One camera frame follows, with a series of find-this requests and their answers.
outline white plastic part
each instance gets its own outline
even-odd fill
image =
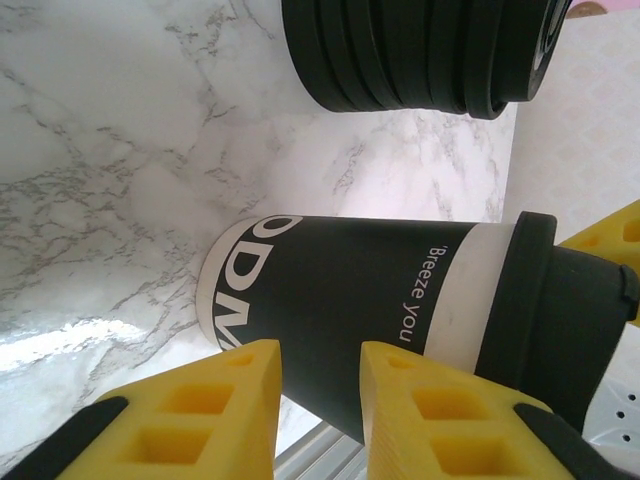
[[[479,223],[464,238],[438,295],[425,357],[475,371],[514,228]]]
[[[640,476],[640,328],[625,327],[587,411],[583,436],[613,465]]]

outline black round disc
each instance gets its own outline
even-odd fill
[[[391,78],[404,105],[432,108],[427,53],[433,0],[379,0]]]
[[[463,55],[466,42],[467,2],[434,1],[429,28],[429,88],[433,105],[448,113],[466,113]]]
[[[404,108],[394,91],[388,65],[383,61],[381,15],[375,10],[376,3],[346,0],[346,6],[356,59],[369,90],[385,109]]]
[[[316,102],[332,112],[355,112],[322,43],[317,0],[282,0],[282,19],[291,59],[300,81]]]
[[[547,71],[571,0],[509,0],[503,7],[494,67],[495,98],[527,102]]]
[[[493,61],[502,17],[509,0],[473,0],[469,11],[467,45],[464,54],[464,98],[469,115],[493,120],[506,103],[491,96]]]
[[[360,72],[346,19],[346,4],[343,0],[322,0],[320,12],[329,60],[347,98],[361,111],[384,110],[369,91]]]

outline yellow foam block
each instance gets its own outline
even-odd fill
[[[561,246],[624,263],[640,275],[640,200],[574,235]],[[640,316],[633,323],[640,327]]]
[[[360,396],[369,480],[569,480],[513,411],[539,401],[420,355],[366,342]]]
[[[261,340],[109,392],[124,411],[62,480],[271,480],[282,373]]]

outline white marble surface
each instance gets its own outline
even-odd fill
[[[108,389],[217,351],[195,284],[240,218],[500,219],[514,108],[301,114],[320,109],[274,3],[0,5],[0,471]],[[285,402],[278,449],[316,421]]]

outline black paper cup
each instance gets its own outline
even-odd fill
[[[595,260],[600,277],[589,298],[580,295],[582,285],[562,291],[567,255],[553,247],[554,233],[553,217],[530,213],[517,225],[249,219],[225,232],[208,255],[198,318],[225,350],[278,339],[284,394],[359,441],[360,347],[369,340],[512,388],[530,386],[581,427],[631,315],[634,295],[626,286],[635,277],[604,260],[569,255],[572,271],[576,262],[588,271]],[[545,290],[550,276],[552,294]],[[606,319],[591,315],[593,302],[602,304],[598,312],[606,309]],[[568,311],[573,316],[565,320]],[[564,322],[558,335],[545,318]],[[580,330],[575,341],[574,330]],[[582,345],[591,349],[588,361],[573,355]],[[556,372],[546,371],[549,362]],[[557,381],[576,368],[582,375],[573,384],[566,379],[550,393],[540,391],[546,375]]]

